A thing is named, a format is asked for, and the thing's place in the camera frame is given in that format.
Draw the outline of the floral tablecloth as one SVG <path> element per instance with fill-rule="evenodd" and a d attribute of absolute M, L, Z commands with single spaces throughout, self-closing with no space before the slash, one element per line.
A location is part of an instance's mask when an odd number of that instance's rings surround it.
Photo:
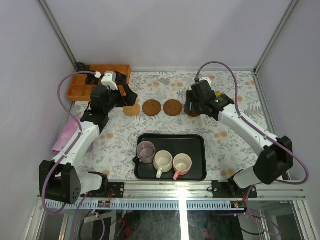
<path fill-rule="evenodd" d="M 157 100 L 164 104 L 173 99 L 184 103 L 186 90 L 195 78 L 194 72 L 132 72 L 130 88 L 137 93 L 137 103 Z M 266 129 L 254 77 L 249 71 L 237 71 L 234 75 L 226 71 L 203 72 L 209 77 L 212 89 L 237 100 L 239 108 Z M 148 116 L 140 112 L 127 116 L 121 108 L 113 109 L 102 134 L 92 144 L 77 167 L 79 175 L 100 172 L 110 180 L 134 180 L 134 163 L 138 137 L 142 134 L 200 135 L 204 139 L 208 180 L 225 180 L 242 169 L 253 166 L 257 156 L 252 148 L 233 130 L 213 118 L 201 115 L 190 117 L 184 112 L 168 116 L 160 112 Z"/>

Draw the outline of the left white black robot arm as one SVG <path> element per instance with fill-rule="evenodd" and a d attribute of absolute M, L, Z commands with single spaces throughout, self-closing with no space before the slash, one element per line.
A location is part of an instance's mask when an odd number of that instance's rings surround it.
<path fill-rule="evenodd" d="M 51 161 L 44 160 L 39 166 L 39 190 L 43 200 L 74 204 L 78 198 L 93 192 L 105 197 L 110 190 L 108 177 L 104 173 L 90 171 L 80 177 L 77 168 L 93 141 L 96 140 L 109 121 L 114 108 L 133 106 L 138 95 L 127 83 L 122 83 L 125 95 L 119 89 L 96 85 L 80 119 L 80 129 L 75 132 L 63 150 Z"/>

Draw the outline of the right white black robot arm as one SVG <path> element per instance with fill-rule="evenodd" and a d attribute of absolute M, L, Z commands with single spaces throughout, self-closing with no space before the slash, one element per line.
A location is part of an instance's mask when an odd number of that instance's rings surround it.
<path fill-rule="evenodd" d="M 192 84 L 186 92 L 185 111 L 206 115 L 226 125 L 258 156 L 254 166 L 239 171 L 228 180 L 231 196 L 240 197 L 251 185 L 270 185 L 293 167 L 292 141 L 286 136 L 279 138 L 247 119 L 231 98 L 225 94 L 217 96 L 207 80 Z"/>

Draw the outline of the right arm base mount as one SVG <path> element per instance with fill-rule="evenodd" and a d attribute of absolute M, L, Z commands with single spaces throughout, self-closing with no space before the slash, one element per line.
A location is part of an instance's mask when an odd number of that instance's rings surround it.
<path fill-rule="evenodd" d="M 250 188 L 259 182 L 254 179 L 243 179 L 236 174 L 229 177 L 226 181 L 213 180 L 211 182 L 212 194 L 214 199 L 257 199 L 256 187 Z"/>

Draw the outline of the woven rattan coaster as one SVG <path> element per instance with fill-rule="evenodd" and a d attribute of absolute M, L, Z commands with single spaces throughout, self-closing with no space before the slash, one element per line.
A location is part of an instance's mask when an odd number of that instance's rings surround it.
<path fill-rule="evenodd" d="M 126 116 L 134 117 L 137 116 L 141 111 L 141 107 L 138 103 L 133 106 L 125 106 L 123 107 L 123 112 Z"/>

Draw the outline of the black roll far corner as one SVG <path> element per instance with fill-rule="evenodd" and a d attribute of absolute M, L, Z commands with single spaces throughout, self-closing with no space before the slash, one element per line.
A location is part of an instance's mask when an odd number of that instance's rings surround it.
<path fill-rule="evenodd" d="M 77 72 L 82 72 L 82 71 L 87 71 L 88 70 L 88 66 L 85 65 L 82 62 L 76 62 L 75 63 L 75 67 L 76 67 L 76 71 Z"/>

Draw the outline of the aluminium front rail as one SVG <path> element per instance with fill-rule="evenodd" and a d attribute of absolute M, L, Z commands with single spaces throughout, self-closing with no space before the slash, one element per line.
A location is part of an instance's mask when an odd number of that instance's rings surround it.
<path fill-rule="evenodd" d="M 185 197 L 188 200 L 233 200 L 242 201 L 242 198 L 214 198 L 212 191 L 212 181 L 143 181 L 143 180 L 123 180 L 123 198 L 95 198 L 92 199 L 116 199 L 124 200 L 176 200 Z M 265 201 L 303 201 L 306 194 L 302 185 L 284 184 L 275 182 L 271 185 L 263 183 L 255 186 L 257 198 L 248 198 Z"/>

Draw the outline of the cream white mug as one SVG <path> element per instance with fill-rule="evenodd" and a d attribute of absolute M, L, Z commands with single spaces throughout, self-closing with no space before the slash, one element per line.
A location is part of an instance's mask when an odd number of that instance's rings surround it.
<path fill-rule="evenodd" d="M 156 169 L 156 178 L 160 179 L 163 173 L 169 172 L 173 167 L 173 156 L 166 150 L 155 154 L 153 166 Z"/>

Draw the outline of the pink princess cloth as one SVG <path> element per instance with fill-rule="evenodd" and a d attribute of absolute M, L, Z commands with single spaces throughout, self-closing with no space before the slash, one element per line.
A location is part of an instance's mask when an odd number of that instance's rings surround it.
<path fill-rule="evenodd" d="M 76 130 L 78 129 L 78 124 L 73 118 L 70 118 L 66 125 L 64 126 L 62 132 L 60 133 L 57 141 L 52 147 L 51 151 L 53 154 L 57 155 L 60 153 L 67 143 L 71 140 Z"/>

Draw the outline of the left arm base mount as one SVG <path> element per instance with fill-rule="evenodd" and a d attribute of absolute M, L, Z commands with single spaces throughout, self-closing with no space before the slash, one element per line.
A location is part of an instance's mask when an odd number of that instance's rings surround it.
<path fill-rule="evenodd" d="M 110 182 L 108 176 L 101 172 L 89 172 L 80 178 L 81 195 L 89 198 L 123 198 L 124 182 Z"/>

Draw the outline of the purple mug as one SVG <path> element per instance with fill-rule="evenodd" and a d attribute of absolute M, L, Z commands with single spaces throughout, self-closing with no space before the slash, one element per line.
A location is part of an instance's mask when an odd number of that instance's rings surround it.
<path fill-rule="evenodd" d="M 136 156 L 133 158 L 133 162 L 150 164 L 153 162 L 156 154 L 156 148 L 150 141 L 142 141 L 136 148 Z"/>

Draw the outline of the dark wooden coaster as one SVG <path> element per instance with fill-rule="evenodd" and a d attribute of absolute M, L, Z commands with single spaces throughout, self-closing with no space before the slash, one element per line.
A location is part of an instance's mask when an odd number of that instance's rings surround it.
<path fill-rule="evenodd" d="M 167 100 L 163 105 L 165 114 L 171 117 L 178 116 L 182 112 L 182 108 L 182 104 L 175 99 Z"/>
<path fill-rule="evenodd" d="M 144 102 L 142 110 L 147 116 L 153 117 L 161 112 L 162 106 L 157 100 L 150 99 Z"/>
<path fill-rule="evenodd" d="M 199 114 L 192 112 L 192 108 L 188 104 L 184 105 L 184 112 L 185 112 L 185 114 L 187 114 L 189 117 L 192 117 L 192 118 L 200 116 Z"/>

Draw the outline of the pink mug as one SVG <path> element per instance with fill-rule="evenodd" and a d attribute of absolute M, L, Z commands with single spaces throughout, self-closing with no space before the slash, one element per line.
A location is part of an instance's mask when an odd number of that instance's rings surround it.
<path fill-rule="evenodd" d="M 173 159 L 173 169 L 175 171 L 173 180 L 177 180 L 179 176 L 186 175 L 190 171 L 192 164 L 192 159 L 187 154 L 177 154 Z"/>

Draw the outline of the orange wooden compartment tray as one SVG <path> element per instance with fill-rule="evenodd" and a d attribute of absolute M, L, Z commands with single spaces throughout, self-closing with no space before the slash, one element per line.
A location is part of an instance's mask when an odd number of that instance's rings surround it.
<path fill-rule="evenodd" d="M 91 72 L 100 72 L 102 76 L 105 72 L 119 72 L 126 76 L 126 83 L 130 83 L 131 66 L 128 64 L 86 64 L 87 69 Z M 91 100 L 92 88 L 97 81 L 87 80 L 86 74 L 77 74 L 73 77 L 67 98 L 71 102 L 89 102 Z"/>

